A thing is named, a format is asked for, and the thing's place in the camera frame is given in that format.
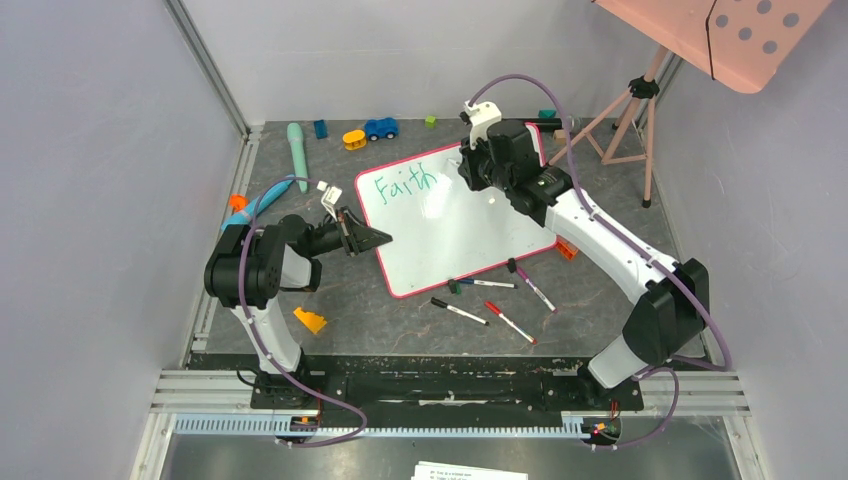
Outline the pink framed whiteboard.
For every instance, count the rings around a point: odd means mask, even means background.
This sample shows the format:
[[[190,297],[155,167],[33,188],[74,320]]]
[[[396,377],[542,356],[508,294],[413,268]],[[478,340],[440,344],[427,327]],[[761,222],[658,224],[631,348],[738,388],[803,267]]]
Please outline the pink framed whiteboard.
[[[366,223],[390,234],[377,257],[397,299],[553,248],[554,233],[516,212],[494,188],[468,189],[450,144],[360,172],[354,182]]]

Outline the green marker cap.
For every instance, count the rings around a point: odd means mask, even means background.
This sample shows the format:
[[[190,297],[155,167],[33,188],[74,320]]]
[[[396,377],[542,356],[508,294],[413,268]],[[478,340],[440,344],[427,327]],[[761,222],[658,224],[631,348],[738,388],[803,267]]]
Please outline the green marker cap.
[[[461,293],[461,287],[459,286],[459,282],[455,279],[450,279],[447,285],[453,295],[459,295]]]

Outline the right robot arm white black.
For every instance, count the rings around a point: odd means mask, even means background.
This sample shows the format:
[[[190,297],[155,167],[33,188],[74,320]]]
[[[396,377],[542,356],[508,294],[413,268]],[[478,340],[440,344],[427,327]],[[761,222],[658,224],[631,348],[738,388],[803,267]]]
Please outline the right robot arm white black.
[[[473,123],[460,146],[460,176],[472,191],[496,188],[512,208],[568,240],[625,293],[633,309],[621,334],[584,369],[580,400],[602,408],[618,385],[670,360],[706,327],[709,280],[703,264],[665,255],[591,203],[571,175],[543,166],[518,120]]]

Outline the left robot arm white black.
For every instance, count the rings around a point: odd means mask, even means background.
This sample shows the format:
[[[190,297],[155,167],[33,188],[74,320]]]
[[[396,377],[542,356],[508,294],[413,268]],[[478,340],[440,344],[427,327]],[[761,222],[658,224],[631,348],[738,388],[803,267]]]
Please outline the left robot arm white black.
[[[261,228],[225,228],[205,267],[204,288],[247,332],[259,358],[255,390],[274,392],[295,408],[312,399],[314,381],[298,371],[303,350],[290,332],[279,295],[316,291],[322,254],[342,250],[357,256],[392,241],[347,207],[327,214],[318,225],[291,214]]]

